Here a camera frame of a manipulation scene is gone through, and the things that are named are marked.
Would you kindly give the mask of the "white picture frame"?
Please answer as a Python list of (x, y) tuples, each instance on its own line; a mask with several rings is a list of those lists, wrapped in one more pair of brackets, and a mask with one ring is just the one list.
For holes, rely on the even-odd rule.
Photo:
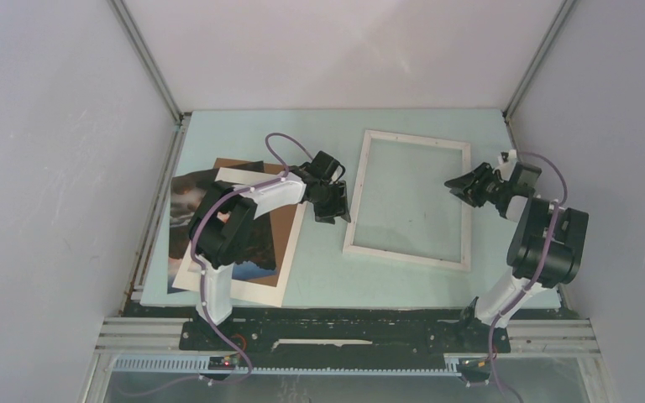
[(366, 130), (343, 251), (469, 272), (472, 209), (444, 183), (471, 162), (467, 142)]

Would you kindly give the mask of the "brown backing board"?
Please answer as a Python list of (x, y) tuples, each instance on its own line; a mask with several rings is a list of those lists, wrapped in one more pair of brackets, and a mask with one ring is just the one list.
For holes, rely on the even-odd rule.
[(234, 280), (275, 288), (286, 283), (286, 249), (296, 210), (296, 205), (281, 207), (254, 220), (248, 247), (233, 266)]

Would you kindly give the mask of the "landscape photo print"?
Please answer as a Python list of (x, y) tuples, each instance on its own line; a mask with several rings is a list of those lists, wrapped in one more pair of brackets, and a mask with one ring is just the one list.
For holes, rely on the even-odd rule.
[[(169, 252), (167, 292), (180, 293), (174, 280), (187, 251), (190, 221), (207, 189), (217, 179), (218, 169), (199, 170), (176, 176), (170, 185)], [(254, 220), (247, 249), (233, 266), (233, 279), (276, 287), (280, 268), (268, 214)]]

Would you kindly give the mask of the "white mat board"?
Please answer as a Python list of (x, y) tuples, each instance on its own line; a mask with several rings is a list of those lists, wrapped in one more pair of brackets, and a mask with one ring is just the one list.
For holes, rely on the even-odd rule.
[[(269, 180), (273, 175), (279, 173), (279, 171), (281, 170), (281, 168), (277, 165), (264, 164), (260, 161), (255, 163), (233, 165), (229, 167), (222, 166), (217, 169), (218, 175), (216, 181), (226, 181), (231, 185), (253, 185)], [(286, 286), (290, 277), (296, 244), (298, 242), (302, 227), (302, 219), (304, 217), (304, 212), (306, 211), (306, 206), (304, 204), (296, 204), (296, 206), (297, 210), (296, 218), (294, 219), (293, 232), (286, 249), (285, 261), (290, 265), (289, 274), (286, 276), (286, 283), (281, 288), (275, 288), (250, 284), (246, 282), (239, 282), (232, 279), (230, 295), (233, 299), (263, 304), (267, 306), (282, 306)], [(187, 251), (185, 252), (185, 257), (182, 260), (181, 266), (174, 280), (174, 287), (181, 289), (181, 291), (198, 290), (198, 265), (196, 264), (196, 262), (191, 260), (189, 253), (190, 248), (188, 246)]]

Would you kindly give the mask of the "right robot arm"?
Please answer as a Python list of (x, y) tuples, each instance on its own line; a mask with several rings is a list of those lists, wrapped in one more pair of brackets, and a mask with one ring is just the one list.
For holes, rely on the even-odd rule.
[(464, 350), (479, 349), (489, 338), (487, 327), (505, 328), (525, 302), (567, 285), (579, 272), (590, 216), (537, 196), (541, 174), (540, 168), (523, 162), (497, 167), (483, 163), (444, 183), (466, 205), (490, 203), (500, 217), (517, 226), (506, 254), (506, 273), (472, 302), (473, 318), (454, 329), (456, 343)]

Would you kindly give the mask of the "right corner aluminium profile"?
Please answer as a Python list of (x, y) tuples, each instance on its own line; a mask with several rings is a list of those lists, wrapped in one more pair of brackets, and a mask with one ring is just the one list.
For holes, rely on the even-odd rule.
[(543, 62), (547, 59), (550, 50), (578, 3), (578, 0), (563, 0), (560, 3), (557, 12), (554, 14), (550, 25), (541, 38), (540, 44), (524, 71), (521, 80), (512, 93), (509, 102), (506, 104), (503, 111), (503, 117), (507, 123), (510, 123), (515, 116), (517, 109), (520, 107), (524, 97), (532, 85), (536, 74), (543, 65)]

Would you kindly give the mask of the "corner aluminium profile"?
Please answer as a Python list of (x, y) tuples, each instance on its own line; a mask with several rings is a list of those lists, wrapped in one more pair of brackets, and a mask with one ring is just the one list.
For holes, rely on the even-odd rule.
[(536, 74), (543, 65), (543, 62), (547, 59), (550, 50), (578, 3), (578, 0), (563, 0), (560, 3), (557, 12), (554, 14), (550, 25), (541, 38), (540, 44), (524, 71), (521, 80), (512, 93), (509, 102), (506, 104), (503, 111), (503, 117), (507, 123), (510, 123), (515, 116), (517, 109), (520, 107), (524, 97), (532, 85)]
[(123, 28), (124, 34), (143, 66), (145, 74), (148, 76), (161, 100), (165, 104), (166, 110), (173, 118), (174, 122), (176, 124), (180, 124), (183, 120), (184, 112), (182, 112), (181, 108), (178, 106), (172, 91), (167, 85), (165, 77), (157, 64), (154, 55), (149, 49), (149, 46), (147, 45), (127, 3), (123, 0), (108, 0), (107, 3)]

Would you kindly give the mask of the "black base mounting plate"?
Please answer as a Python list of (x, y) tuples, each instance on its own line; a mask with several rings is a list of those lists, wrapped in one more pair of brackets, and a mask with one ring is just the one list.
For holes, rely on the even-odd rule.
[(182, 351), (228, 351), (229, 338), (258, 369), (444, 369), (453, 355), (509, 353), (505, 329), (491, 331), (468, 309), (365, 310), (236, 307), (212, 329), (193, 318)]

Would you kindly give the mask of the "left corner aluminium profile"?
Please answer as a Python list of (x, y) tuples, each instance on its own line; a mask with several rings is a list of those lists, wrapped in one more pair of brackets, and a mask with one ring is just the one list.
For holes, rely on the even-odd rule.
[(184, 112), (182, 112), (181, 108), (178, 106), (172, 91), (167, 85), (165, 77), (157, 64), (154, 55), (149, 49), (149, 46), (147, 45), (127, 3), (123, 0), (108, 0), (107, 3), (123, 28), (124, 34), (143, 66), (145, 74), (148, 76), (161, 100), (165, 104), (166, 110), (173, 118), (174, 122), (176, 124), (180, 124), (183, 120)]

